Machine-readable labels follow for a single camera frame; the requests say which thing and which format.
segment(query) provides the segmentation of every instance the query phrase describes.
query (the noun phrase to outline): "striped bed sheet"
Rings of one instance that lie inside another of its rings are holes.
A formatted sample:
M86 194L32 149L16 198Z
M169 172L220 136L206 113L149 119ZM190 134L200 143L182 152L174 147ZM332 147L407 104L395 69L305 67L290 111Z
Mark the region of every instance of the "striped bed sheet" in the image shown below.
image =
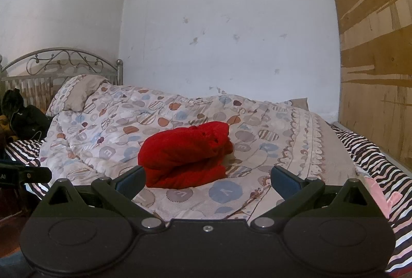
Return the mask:
M392 208L389 222L395 233L396 246L387 272L400 277L412 271L412 179L390 163L379 148L363 136L331 126L352 160L381 187L386 198L398 191L403 197Z
M43 140L19 140L6 145L5 153L12 161L22 162L27 166L40 166L38 160ZM26 190L40 199L44 197L50 186L47 183L25 184Z

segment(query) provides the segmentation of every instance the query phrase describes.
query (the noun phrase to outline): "metal headboard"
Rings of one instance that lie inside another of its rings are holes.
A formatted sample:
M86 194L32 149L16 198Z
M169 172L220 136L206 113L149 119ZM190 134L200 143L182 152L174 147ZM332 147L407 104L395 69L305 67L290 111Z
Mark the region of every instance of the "metal headboard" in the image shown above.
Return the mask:
M71 77L81 73L101 75L114 85L123 85L123 61L111 64L103 57L81 49L57 47L25 54L2 66L0 55L0 101L7 89L19 88L25 104L32 104L46 111L58 88ZM25 63L27 74L9 77L7 70L14 70Z

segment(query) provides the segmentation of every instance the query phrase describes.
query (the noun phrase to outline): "wooden panel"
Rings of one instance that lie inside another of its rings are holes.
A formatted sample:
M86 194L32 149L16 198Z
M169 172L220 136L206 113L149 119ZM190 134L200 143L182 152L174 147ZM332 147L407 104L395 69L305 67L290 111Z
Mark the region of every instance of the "wooden panel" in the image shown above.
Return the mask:
M412 169L412 0L335 0L339 122Z

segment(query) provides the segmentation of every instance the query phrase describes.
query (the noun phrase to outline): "polka dot blanket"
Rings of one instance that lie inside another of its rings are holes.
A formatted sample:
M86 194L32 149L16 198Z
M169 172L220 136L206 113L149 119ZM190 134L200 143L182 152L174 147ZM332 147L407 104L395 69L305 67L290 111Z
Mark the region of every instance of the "polka dot blanket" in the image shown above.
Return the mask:
M248 219L270 188L275 164L331 185L356 177L354 163L326 122L290 101L275 104L237 95L189 99L107 82L87 98L83 111L60 111L54 117L39 159L53 174L49 185L61 177L86 185L132 168L149 136L208 121L229 124L234 152L224 160L227 177L181 190L144 188L133 199L136 204L166 221Z

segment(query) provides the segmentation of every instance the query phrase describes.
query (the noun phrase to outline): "folded red blanket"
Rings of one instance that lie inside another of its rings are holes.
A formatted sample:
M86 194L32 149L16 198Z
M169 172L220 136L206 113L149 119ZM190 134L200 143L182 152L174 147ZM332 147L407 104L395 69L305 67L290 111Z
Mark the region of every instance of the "folded red blanket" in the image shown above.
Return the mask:
M147 187L185 189L225 178L221 163L233 152L228 135L227 123L213 121L147 138L137 156Z

